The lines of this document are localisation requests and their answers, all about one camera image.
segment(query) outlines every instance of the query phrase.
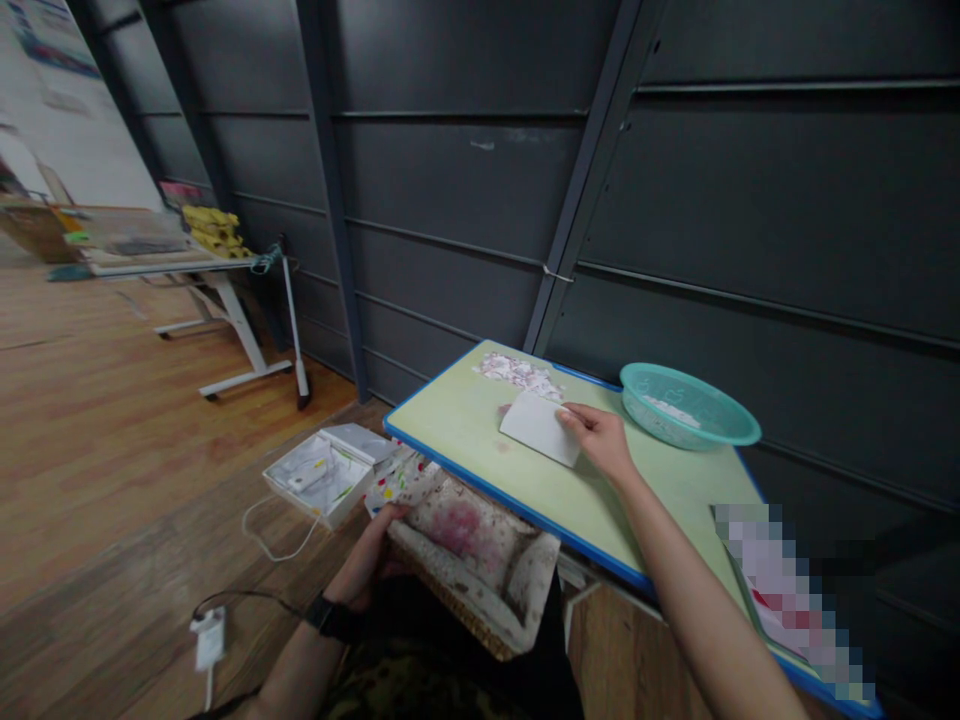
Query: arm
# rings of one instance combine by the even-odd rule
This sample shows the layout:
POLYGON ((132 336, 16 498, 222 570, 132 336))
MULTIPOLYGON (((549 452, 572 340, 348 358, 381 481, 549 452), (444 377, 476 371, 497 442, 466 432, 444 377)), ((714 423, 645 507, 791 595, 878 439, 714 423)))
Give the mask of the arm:
POLYGON ((616 489, 697 686, 720 718, 806 718, 786 676, 726 588, 641 477, 623 419, 567 403, 560 420, 616 489))
MULTIPOLYGON (((370 606, 370 589, 383 537, 390 523, 408 510, 399 505, 386 505, 377 514, 323 591, 323 597, 358 613, 370 606)), ((308 622, 301 622, 280 653, 260 694, 251 702, 247 719, 315 718, 345 648, 339 640, 323 637, 308 622)))

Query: teal plastic basket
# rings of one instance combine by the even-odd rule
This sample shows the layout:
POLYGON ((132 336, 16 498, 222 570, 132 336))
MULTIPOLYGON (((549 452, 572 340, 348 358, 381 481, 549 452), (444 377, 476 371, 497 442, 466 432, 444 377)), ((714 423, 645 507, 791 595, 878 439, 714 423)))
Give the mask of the teal plastic basket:
POLYGON ((684 450, 753 445, 760 423, 732 397, 661 365, 631 363, 620 371, 623 406, 658 440, 684 450))

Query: person's left hand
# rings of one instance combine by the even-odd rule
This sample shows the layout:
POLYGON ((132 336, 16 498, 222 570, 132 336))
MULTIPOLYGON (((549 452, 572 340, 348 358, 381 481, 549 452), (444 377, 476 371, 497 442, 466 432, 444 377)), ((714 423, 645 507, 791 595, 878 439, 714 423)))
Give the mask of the person's left hand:
POLYGON ((356 613, 362 613, 370 607, 370 589, 383 549, 384 535, 391 522, 408 512, 410 508, 405 505, 384 505, 353 546, 343 567, 323 591, 323 597, 330 602, 346 605, 356 613))

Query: dark gray wall panel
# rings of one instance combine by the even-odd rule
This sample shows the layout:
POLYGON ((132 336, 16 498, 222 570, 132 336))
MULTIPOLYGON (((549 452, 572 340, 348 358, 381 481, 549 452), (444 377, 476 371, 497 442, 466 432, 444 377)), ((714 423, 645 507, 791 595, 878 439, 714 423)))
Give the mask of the dark gray wall panel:
POLYGON ((586 272, 547 354, 614 379, 633 361, 676 368, 740 400, 770 440, 957 499, 960 366, 949 361, 586 272))
POLYGON ((844 102, 635 107, 583 257, 960 338, 957 115, 844 102))
POLYGON ((358 290, 480 337, 523 344, 539 269, 355 225, 350 235, 358 290))
POLYGON ((306 108, 292 2, 203 0, 172 12, 205 109, 306 108))
POLYGON ((298 314, 309 315, 335 330, 346 333, 347 323, 337 288, 306 275, 294 274, 291 281, 293 302, 297 306, 298 314))
POLYGON ((359 299, 366 347, 435 377, 475 343, 383 305, 359 299))
POLYGON ((180 105, 146 23, 115 30, 104 38, 140 112, 179 112, 180 105))
POLYGON ((304 352, 319 358, 344 377, 353 379, 350 368, 350 344, 347 339, 320 327, 309 320, 301 319, 300 345, 304 352))
POLYGON ((299 260, 304 270, 330 280, 338 279, 330 226, 325 217, 255 200, 238 199, 237 203, 247 223, 244 236, 250 238, 251 247, 265 252, 277 241, 279 233, 286 233, 288 254, 299 260))
POLYGON ((137 0, 90 0, 100 27, 109 25, 137 10, 137 0))
POLYGON ((339 110, 586 110, 618 3, 324 3, 339 110))
POLYGON ((881 570, 877 573, 877 589, 960 628, 960 542, 881 570))
POLYGON ((215 117, 213 127, 234 190, 326 209, 308 120, 215 117))
POLYGON ((876 607, 877 679, 934 713, 912 717, 954 717, 956 636, 880 602, 876 607))
POLYGON ((960 74, 954 0, 673 0, 643 81, 960 74))
POLYGON ((760 447, 741 448, 740 456, 767 502, 783 505, 784 518, 796 524, 801 537, 873 540, 885 530, 923 515, 920 510, 760 447))
POLYGON ((370 375, 370 389, 382 395, 393 405, 399 405, 425 383, 420 378, 391 365, 376 355, 365 353, 367 373, 370 375))
POLYGON ((167 176, 209 184, 197 146, 182 117, 146 117, 143 125, 167 176))
POLYGON ((578 128, 337 127, 347 214, 546 259, 578 128))

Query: white plug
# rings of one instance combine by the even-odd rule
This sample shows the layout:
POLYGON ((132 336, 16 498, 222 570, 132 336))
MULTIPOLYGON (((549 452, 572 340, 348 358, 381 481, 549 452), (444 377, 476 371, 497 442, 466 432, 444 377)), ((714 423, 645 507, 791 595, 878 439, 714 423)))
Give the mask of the white plug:
POLYGON ((227 608, 207 610, 203 618, 190 621, 190 632, 197 634, 197 672, 207 672, 207 700, 204 712, 213 706, 213 666, 226 654, 227 608))

